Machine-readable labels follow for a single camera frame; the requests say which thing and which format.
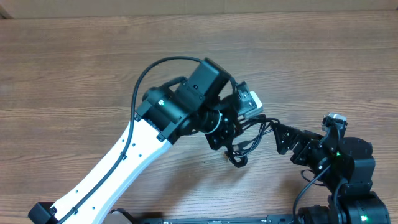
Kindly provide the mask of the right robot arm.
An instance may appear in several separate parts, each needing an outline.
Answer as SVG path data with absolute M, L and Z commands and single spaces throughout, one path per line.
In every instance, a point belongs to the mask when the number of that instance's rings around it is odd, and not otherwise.
M 307 166 L 331 194 L 328 206 L 294 205 L 292 223 L 390 223 L 389 212 L 371 190 L 376 162 L 371 143 L 346 137 L 346 122 L 326 121 L 324 136 L 274 124 L 277 151 L 293 152 L 293 164 Z

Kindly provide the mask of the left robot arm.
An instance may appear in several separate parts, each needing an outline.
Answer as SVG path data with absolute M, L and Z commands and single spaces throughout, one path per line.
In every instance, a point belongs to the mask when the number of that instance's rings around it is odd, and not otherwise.
M 240 118 L 260 111 L 245 83 L 205 58 L 189 77 L 177 77 L 131 103 L 122 136 L 90 173 L 55 202 L 29 211 L 34 223 L 101 223 L 140 173 L 182 136 L 203 133 L 211 148 L 231 144 L 242 133 Z

